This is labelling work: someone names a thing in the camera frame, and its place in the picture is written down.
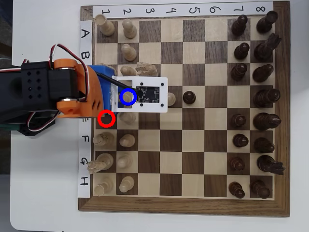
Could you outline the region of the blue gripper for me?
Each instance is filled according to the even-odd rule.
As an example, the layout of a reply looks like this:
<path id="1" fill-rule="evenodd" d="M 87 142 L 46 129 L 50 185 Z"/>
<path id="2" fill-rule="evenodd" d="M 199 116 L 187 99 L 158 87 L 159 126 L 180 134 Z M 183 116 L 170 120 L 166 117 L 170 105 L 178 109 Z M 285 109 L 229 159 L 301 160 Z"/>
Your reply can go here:
<path id="1" fill-rule="evenodd" d="M 98 115 L 102 110 L 111 110 L 111 83 L 95 72 L 109 78 L 116 76 L 116 70 L 111 66 L 88 66 L 88 115 Z"/>

